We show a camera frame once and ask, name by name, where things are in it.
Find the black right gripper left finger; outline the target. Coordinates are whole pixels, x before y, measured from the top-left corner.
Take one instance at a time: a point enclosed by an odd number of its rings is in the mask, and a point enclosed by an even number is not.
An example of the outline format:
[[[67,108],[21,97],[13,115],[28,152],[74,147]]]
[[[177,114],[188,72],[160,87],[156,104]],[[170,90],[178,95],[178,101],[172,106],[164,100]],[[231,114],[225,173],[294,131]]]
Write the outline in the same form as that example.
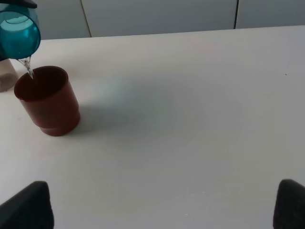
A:
[[[2,229],[52,229],[54,214],[47,182],[35,181],[0,205]]]

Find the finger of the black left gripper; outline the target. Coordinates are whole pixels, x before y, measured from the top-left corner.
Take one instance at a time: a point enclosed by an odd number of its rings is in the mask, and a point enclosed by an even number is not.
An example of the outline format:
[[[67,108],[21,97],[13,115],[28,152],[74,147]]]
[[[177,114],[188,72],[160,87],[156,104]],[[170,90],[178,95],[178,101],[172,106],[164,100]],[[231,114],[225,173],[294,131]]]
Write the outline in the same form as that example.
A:
[[[1,4],[12,4],[20,7],[36,9],[37,4],[32,0],[0,0]]]

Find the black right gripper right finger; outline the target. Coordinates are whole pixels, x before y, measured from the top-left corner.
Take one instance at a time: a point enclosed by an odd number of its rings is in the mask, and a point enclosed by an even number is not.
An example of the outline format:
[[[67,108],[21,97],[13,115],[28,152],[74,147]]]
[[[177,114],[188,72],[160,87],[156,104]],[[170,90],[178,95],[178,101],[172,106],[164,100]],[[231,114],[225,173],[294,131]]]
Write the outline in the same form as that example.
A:
[[[273,228],[305,228],[305,187],[292,179],[284,179],[278,186]]]

